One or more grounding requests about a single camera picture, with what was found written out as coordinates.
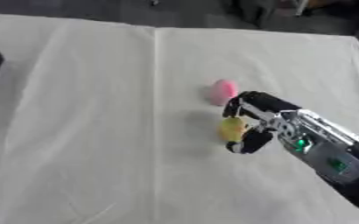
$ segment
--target green light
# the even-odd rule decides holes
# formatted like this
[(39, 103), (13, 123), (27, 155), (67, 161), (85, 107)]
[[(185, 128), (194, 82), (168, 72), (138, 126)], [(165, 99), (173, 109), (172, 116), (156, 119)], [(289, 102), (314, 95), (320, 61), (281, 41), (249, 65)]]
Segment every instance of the green light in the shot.
[(342, 172), (347, 168), (347, 165), (337, 158), (329, 158), (327, 162), (338, 172)]
[(305, 146), (305, 140), (303, 140), (303, 139), (300, 139), (298, 142), (297, 142), (297, 145), (299, 146), (299, 147), (304, 147)]
[(306, 146), (305, 140), (300, 139), (300, 140), (298, 140), (298, 142), (297, 142), (297, 147), (298, 147), (298, 148), (296, 148), (295, 150), (296, 150), (296, 151), (303, 151), (305, 146)]

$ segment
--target floor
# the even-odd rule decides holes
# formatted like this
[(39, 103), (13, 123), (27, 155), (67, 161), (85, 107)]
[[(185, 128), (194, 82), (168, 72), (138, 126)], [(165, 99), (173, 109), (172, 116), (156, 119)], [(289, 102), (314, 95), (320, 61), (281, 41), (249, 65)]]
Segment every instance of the floor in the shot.
[[(0, 0), (0, 13), (59, 18), (86, 18), (134, 25), (256, 29), (225, 10), (227, 0)], [(293, 17), (292, 10), (278, 10), (267, 31), (350, 35), (352, 22), (325, 13)]]

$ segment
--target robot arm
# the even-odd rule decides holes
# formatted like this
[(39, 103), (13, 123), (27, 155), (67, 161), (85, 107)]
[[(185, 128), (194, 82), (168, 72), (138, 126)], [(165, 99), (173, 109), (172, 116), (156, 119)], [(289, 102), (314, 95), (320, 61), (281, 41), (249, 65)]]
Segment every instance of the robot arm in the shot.
[(254, 153), (276, 136), (287, 151), (359, 207), (359, 136), (310, 110), (254, 91), (231, 99), (223, 116), (258, 120), (241, 142), (227, 143), (228, 150)]

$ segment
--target pink ball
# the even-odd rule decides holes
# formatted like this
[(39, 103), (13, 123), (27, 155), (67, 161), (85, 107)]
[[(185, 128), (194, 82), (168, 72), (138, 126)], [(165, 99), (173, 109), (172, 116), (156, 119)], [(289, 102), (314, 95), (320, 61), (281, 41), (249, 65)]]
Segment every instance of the pink ball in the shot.
[(231, 98), (238, 95), (236, 84), (231, 80), (218, 80), (211, 89), (210, 100), (216, 106), (225, 105)]

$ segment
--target white tablecloth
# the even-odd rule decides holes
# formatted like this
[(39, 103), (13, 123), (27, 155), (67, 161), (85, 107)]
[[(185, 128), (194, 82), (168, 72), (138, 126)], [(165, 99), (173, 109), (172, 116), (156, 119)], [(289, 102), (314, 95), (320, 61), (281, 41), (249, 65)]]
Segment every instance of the white tablecloth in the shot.
[(352, 37), (0, 16), (0, 224), (359, 223), (275, 141), (231, 154), (214, 81), (359, 134)]

